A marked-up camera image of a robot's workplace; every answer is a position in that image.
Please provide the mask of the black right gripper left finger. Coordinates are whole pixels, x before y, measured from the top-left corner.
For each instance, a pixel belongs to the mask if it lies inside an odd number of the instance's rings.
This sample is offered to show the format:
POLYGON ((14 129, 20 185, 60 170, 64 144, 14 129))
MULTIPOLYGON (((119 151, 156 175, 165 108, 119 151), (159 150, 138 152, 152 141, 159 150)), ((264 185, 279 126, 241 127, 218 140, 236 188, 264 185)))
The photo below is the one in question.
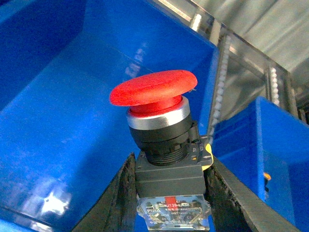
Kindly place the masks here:
POLYGON ((130 153, 73 232, 133 232, 137 215, 135 154, 130 153))

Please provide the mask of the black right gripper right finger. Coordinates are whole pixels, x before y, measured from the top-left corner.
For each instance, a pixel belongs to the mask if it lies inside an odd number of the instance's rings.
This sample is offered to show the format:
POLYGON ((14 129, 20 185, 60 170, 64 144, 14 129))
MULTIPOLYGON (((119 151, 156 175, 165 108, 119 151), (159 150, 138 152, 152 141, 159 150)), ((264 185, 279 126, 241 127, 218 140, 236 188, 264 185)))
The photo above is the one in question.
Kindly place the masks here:
POLYGON ((206 199, 217 232, 298 232, 266 205, 216 157, 205 171, 206 199))

